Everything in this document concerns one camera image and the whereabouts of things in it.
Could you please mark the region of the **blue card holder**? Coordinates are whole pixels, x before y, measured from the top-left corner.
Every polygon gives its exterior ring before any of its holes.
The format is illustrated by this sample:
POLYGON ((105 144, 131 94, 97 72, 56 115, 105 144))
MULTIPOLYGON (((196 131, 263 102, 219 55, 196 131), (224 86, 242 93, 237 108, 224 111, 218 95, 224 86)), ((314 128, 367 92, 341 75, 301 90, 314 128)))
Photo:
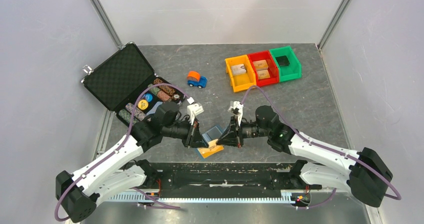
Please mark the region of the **blue card holder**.
POLYGON ((208 131, 204 132, 202 134, 202 136, 203 136, 203 138, 206 142, 209 142, 211 140, 218 139, 222 134, 223 134, 222 127, 220 125, 215 125, 212 128, 210 128, 208 131))

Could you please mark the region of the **gold striped card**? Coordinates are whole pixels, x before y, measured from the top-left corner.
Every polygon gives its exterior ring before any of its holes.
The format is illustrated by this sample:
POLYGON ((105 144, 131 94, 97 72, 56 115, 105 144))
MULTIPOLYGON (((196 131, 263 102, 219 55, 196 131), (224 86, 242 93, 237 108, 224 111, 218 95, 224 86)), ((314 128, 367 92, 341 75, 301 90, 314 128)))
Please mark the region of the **gold striped card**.
POLYGON ((220 151, 224 150, 224 146, 222 145, 218 145, 217 144, 218 139, 214 139, 209 141, 208 147, 206 148, 197 148, 197 152, 199 153, 199 155, 203 158, 206 159, 208 157, 210 157, 213 154, 216 154, 220 151))

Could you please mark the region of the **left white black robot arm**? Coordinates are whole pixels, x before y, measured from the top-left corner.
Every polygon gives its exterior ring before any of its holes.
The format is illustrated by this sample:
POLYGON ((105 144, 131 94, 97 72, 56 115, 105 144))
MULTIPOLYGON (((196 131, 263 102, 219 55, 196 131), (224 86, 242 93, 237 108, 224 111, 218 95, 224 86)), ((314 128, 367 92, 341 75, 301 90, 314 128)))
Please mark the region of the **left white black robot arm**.
POLYGON ((185 147, 206 148, 199 131, 197 115, 204 109, 199 103, 187 106, 187 117, 178 119, 179 105, 161 104, 153 114, 132 125, 128 132, 109 150, 91 163, 55 178, 55 219, 78 223, 90 216, 103 201, 127 189, 153 187, 157 174, 147 161, 136 163, 123 173, 115 172, 132 159, 159 144, 163 137, 180 139, 185 147))

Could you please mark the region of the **gold VIP card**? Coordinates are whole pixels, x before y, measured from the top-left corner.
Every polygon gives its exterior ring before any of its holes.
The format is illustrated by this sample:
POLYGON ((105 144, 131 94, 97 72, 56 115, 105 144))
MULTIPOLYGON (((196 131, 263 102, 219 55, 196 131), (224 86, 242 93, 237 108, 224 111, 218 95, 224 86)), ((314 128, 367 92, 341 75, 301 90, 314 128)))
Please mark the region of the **gold VIP card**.
POLYGON ((259 80, 268 79, 268 78, 271 77, 270 73, 267 69, 258 70, 256 73, 257 73, 257 77, 258 77, 259 80))

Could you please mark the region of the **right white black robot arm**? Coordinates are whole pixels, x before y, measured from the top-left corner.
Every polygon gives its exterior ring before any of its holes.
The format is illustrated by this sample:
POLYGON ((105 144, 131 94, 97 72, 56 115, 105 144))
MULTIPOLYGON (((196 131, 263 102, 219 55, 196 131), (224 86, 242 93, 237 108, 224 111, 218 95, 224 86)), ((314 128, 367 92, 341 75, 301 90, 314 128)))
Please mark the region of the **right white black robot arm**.
POLYGON ((351 193, 360 202, 378 208, 387 196, 393 174, 379 154, 370 148, 361 151, 340 148, 314 139, 280 121, 270 106, 255 111, 255 121, 243 119, 238 108, 217 144, 242 147, 245 139, 266 137, 277 152, 301 157, 289 174, 295 188, 321 185, 351 193))

